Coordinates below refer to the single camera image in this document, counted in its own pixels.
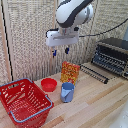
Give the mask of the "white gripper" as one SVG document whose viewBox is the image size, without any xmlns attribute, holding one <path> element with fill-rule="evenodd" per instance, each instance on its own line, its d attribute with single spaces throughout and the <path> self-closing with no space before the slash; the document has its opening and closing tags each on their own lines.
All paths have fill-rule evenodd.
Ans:
<svg viewBox="0 0 128 128">
<path fill-rule="evenodd" d="M 55 46 L 67 45 L 65 53 L 68 54 L 70 45 L 77 43 L 79 39 L 79 28 L 68 28 L 68 29 L 50 29 L 46 32 L 46 45 L 52 47 L 53 58 L 57 54 Z"/>
</svg>

